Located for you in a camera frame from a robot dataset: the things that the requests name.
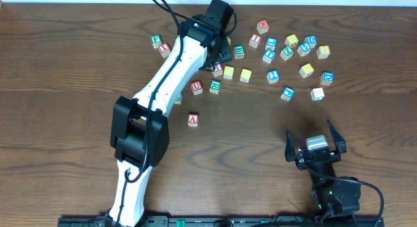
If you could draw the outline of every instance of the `white block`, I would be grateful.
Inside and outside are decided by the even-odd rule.
[[[266,63],[271,63],[271,61],[274,59],[276,53],[272,50],[266,50],[263,54],[262,60]]]
[[[278,73],[277,70],[271,70],[266,75],[266,78],[268,80],[268,83],[276,83],[280,79],[280,74]]]
[[[317,57],[319,59],[327,58],[330,55],[330,48],[328,46],[320,46],[317,48]]]
[[[193,91],[194,95],[198,95],[203,92],[203,86],[201,85],[200,81],[195,81],[191,83],[191,90]]]
[[[294,96],[295,90],[290,87],[285,87],[284,91],[282,92],[281,99],[290,101]]]
[[[178,96],[175,99],[175,104],[181,104],[182,101],[182,93],[178,94]]]
[[[333,83],[334,75],[331,72],[323,72],[320,77],[321,85],[330,85]]]
[[[169,49],[169,46],[167,43],[161,44],[161,46],[159,46],[158,49],[163,58],[168,57],[169,54],[171,54],[171,49]]]
[[[298,54],[300,54],[300,56],[302,57],[309,54],[310,51],[311,51],[311,47],[306,43],[300,44],[300,46],[297,49]]]
[[[321,100],[324,97],[324,91],[322,87],[311,90],[310,92],[312,100]]]
[[[314,35],[310,35],[304,39],[304,42],[307,43],[310,46],[310,48],[314,48],[317,44],[317,39]]]
[[[222,64],[215,64],[212,72],[214,77],[221,76],[223,74]]]
[[[290,47],[285,47],[282,51],[280,56],[282,57],[282,59],[284,59],[284,61],[290,59],[290,57],[292,57],[294,54],[294,51],[290,48]]]
[[[266,39],[266,46],[265,46],[265,50],[270,49],[272,51],[275,51],[275,47],[278,44],[278,40],[276,38],[272,38],[272,37],[268,37]]]
[[[190,113],[188,115],[188,126],[190,127],[197,127],[198,126],[198,115],[194,113]]]
[[[259,34],[266,33],[268,32],[269,24],[266,22],[266,20],[260,21],[258,22],[256,29],[258,30]]]
[[[261,43],[261,37],[259,35],[253,34],[249,40],[249,46],[257,48],[259,43]]]

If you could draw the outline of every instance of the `cable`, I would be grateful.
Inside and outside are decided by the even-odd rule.
[[[120,216],[122,215],[122,210],[124,207],[124,194],[126,193],[126,186],[128,185],[127,180],[124,181],[123,190],[122,190],[122,200],[120,201],[120,207],[119,207],[119,214],[117,214],[117,221],[116,224],[120,227]]]
[[[232,29],[230,29],[230,30],[228,30],[228,31],[226,31],[224,33],[225,35],[231,35],[231,33],[236,29],[236,26],[237,26],[237,15],[236,15],[236,12],[233,13],[233,17],[235,19],[235,24],[233,25],[233,28]]]
[[[376,187],[375,185],[372,185],[370,183],[367,183],[365,181],[354,181],[354,180],[350,180],[350,179],[344,179],[344,178],[338,178],[338,177],[332,177],[332,176],[329,176],[329,175],[319,174],[317,172],[314,172],[307,164],[306,164],[306,168],[313,175],[315,175],[317,177],[320,177],[322,179],[331,179],[331,180],[334,180],[334,181],[345,181],[345,182],[356,183],[356,184],[365,185],[367,187],[373,188],[375,191],[377,191],[377,193],[379,195],[379,198],[381,199],[381,206],[379,207],[378,217],[377,217],[377,220],[375,221],[375,224],[373,225],[373,227],[378,226],[379,220],[381,219],[382,213],[384,212],[384,196],[382,195],[382,192],[378,189],[378,187]]]
[[[161,4],[159,4],[156,0],[152,0],[154,1],[155,5],[158,5],[158,7],[162,8],[164,11],[166,12],[170,12],[168,9],[166,9],[164,6],[162,6]],[[185,20],[187,20],[188,18],[182,14],[176,13],[174,12],[175,15],[177,15],[178,17],[184,18]]]
[[[156,2],[155,0],[153,0],[158,6],[162,7],[158,2]],[[180,30],[180,23],[178,22],[178,19],[176,17],[177,14],[174,13],[174,11],[172,10],[172,8],[168,5],[168,3],[165,0],[161,0],[164,5],[167,7],[167,11],[171,13],[175,24],[177,25],[177,29]],[[181,60],[181,56],[182,56],[182,51],[184,49],[184,41],[182,39],[182,37],[180,36],[180,52],[177,56],[177,58],[175,59],[174,63],[171,65],[171,67],[168,69],[168,71],[165,73],[165,75],[162,77],[162,79],[159,81],[158,85],[156,85],[154,91],[151,93],[151,99],[149,100],[149,104],[148,104],[148,112],[147,112],[147,116],[146,116],[146,129],[145,129],[145,141],[143,142],[143,146],[145,147],[145,157],[143,159],[142,162],[142,167],[139,169],[139,174],[135,177],[135,179],[131,180],[129,179],[129,172],[128,170],[124,171],[124,185],[123,185],[123,191],[122,191],[122,200],[121,200],[121,205],[119,208],[119,214],[117,215],[117,221],[116,224],[118,224],[120,226],[120,216],[122,213],[122,209],[124,207],[123,202],[124,202],[124,195],[126,192],[126,186],[127,183],[135,183],[136,181],[139,180],[139,178],[142,176],[143,172],[145,171],[145,168],[148,164],[148,157],[149,157],[149,134],[150,134],[150,123],[151,123],[151,111],[152,111],[152,103],[154,102],[155,99],[155,95],[157,94],[159,88],[161,87],[161,85],[163,84],[163,82],[165,81],[165,79],[169,76],[169,74],[171,73],[171,71],[174,69],[174,67],[177,65],[177,63]]]

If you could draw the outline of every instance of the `alphabet block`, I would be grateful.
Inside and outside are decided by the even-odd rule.
[[[200,81],[195,81],[191,83],[191,90],[193,91],[194,95],[198,95],[203,92],[203,86],[201,85]]]
[[[271,61],[274,59],[276,53],[272,50],[266,50],[263,54],[262,60],[266,63],[271,63]]]
[[[266,75],[266,78],[268,80],[268,83],[276,83],[280,79],[280,74],[278,73],[277,70],[271,70]]]
[[[310,48],[314,48],[314,47],[315,47],[315,45],[317,44],[317,39],[315,38],[315,36],[314,36],[314,35],[310,35],[310,36],[307,36],[307,37],[304,39],[304,42],[305,42],[306,44],[308,44],[308,45],[310,46]]]
[[[160,35],[151,36],[151,41],[154,48],[158,48],[162,44],[162,39]]]
[[[290,35],[285,39],[285,45],[290,48],[294,48],[298,44],[298,39],[295,35]]]
[[[210,92],[214,94],[219,94],[221,84],[222,83],[220,83],[219,81],[213,80],[211,82]]]
[[[278,40],[276,38],[268,37],[266,40],[265,50],[270,49],[272,51],[275,51],[277,44],[278,44]]]
[[[227,80],[231,80],[233,78],[233,72],[234,71],[235,71],[235,68],[234,67],[225,66],[224,67],[223,78],[225,78]]]
[[[188,126],[197,127],[198,126],[198,115],[194,113],[188,114]]]
[[[240,81],[249,83],[249,79],[251,75],[252,75],[252,71],[244,68],[242,70],[242,74],[240,75]]]
[[[175,104],[181,104],[182,101],[182,93],[178,94],[178,96],[175,99]]]
[[[328,46],[320,46],[317,49],[317,57],[319,59],[327,58],[330,55],[330,48]]]
[[[259,34],[266,33],[268,32],[269,24],[266,22],[266,20],[260,21],[258,22],[256,29],[258,30]]]
[[[321,100],[321,99],[323,99],[323,97],[324,97],[323,88],[319,87],[319,88],[311,90],[310,95],[311,95],[312,100]]]
[[[290,101],[294,96],[295,90],[290,87],[285,87],[284,92],[282,92],[281,99]]]
[[[300,69],[300,74],[303,78],[307,78],[308,76],[311,76],[313,72],[314,72],[314,69],[310,64],[305,64]]]
[[[331,72],[323,72],[320,78],[321,85],[330,85],[333,83],[333,73]]]
[[[245,56],[245,47],[243,45],[235,46],[235,59],[243,58]]]
[[[259,35],[253,34],[252,37],[250,37],[249,45],[254,48],[257,48],[260,42],[261,42],[261,37]]]
[[[212,72],[214,77],[221,76],[223,74],[222,64],[215,64]]]
[[[169,46],[167,43],[163,43],[158,47],[159,52],[161,53],[162,57],[165,58],[171,54],[171,49],[169,49]]]
[[[302,57],[309,54],[310,51],[311,51],[311,47],[306,43],[300,44],[300,46],[297,49],[298,54],[300,54],[300,56]]]
[[[285,47],[282,51],[280,56],[282,57],[282,59],[284,59],[284,61],[290,59],[290,57],[292,57],[294,54],[294,51],[290,48],[290,47]]]

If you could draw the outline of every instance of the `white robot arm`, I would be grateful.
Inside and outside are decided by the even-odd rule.
[[[162,79],[162,76],[168,71],[170,66],[177,58],[180,51],[180,37],[177,37],[174,48],[169,55],[168,59],[161,66],[155,77],[144,87],[140,92],[136,93],[134,99],[138,99],[138,104],[147,107],[151,99],[151,93],[154,91],[155,86]],[[152,111],[160,109],[162,115],[168,117],[171,111],[175,98],[182,91],[191,76],[203,66],[207,57],[207,48],[200,45],[200,42],[190,38],[184,37],[184,50],[182,53],[181,61],[177,63],[171,74],[167,77],[164,83],[156,94],[156,99],[152,104]],[[122,190],[124,186],[124,171],[130,170],[129,178],[135,178],[139,173],[139,168],[128,161],[118,161],[119,167],[119,181],[117,184],[117,192],[115,203],[110,211],[110,217],[116,220],[119,214],[119,208],[121,206]],[[148,183],[149,174],[151,173],[152,166],[149,166],[142,176],[135,183],[128,183],[124,195],[124,208],[122,209],[120,216],[120,224],[122,226],[135,226],[141,218],[144,207],[143,197],[145,195],[145,189]]]
[[[115,202],[106,219],[106,226],[120,224],[133,227],[141,220],[149,175],[152,168],[161,161],[168,147],[167,118],[174,101],[196,71],[231,60],[225,28],[232,14],[233,9],[230,5],[220,0],[212,0],[205,15],[197,15],[182,22],[173,50],[155,77],[136,93],[132,100],[120,97],[116,102],[110,144],[116,149],[119,180]],[[168,72],[180,55],[181,39],[181,59],[171,72]],[[149,122],[145,127],[134,119]],[[147,159],[143,145],[146,134],[149,136]],[[144,168],[144,171],[138,177],[140,167]],[[135,177],[138,177],[138,180],[132,182]]]

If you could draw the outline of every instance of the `wooden table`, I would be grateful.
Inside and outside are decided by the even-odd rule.
[[[207,6],[173,6],[191,16]],[[417,12],[415,8],[234,6],[232,81],[209,93],[213,76],[200,71],[204,92],[183,90],[169,118],[171,143],[147,188],[148,210],[171,215],[273,215],[317,210],[307,171],[284,159],[285,130],[296,146],[324,134],[326,119],[346,139],[338,175],[373,183],[384,193],[387,226],[417,223]],[[254,49],[249,38],[267,19]],[[56,226],[61,216],[95,216],[113,205],[117,184],[109,145],[113,105],[132,97],[164,59],[150,37],[171,46],[177,28],[154,5],[4,4],[0,10],[0,226]],[[287,35],[316,35],[328,59],[297,53],[262,61],[266,37],[284,47]],[[315,68],[303,79],[305,63]],[[253,71],[239,82],[242,68]],[[266,72],[277,68],[278,83]],[[325,98],[311,88],[322,71],[335,74]],[[296,90],[290,102],[283,88]],[[200,114],[197,128],[187,114]],[[361,214],[376,215],[379,199],[362,187]]]

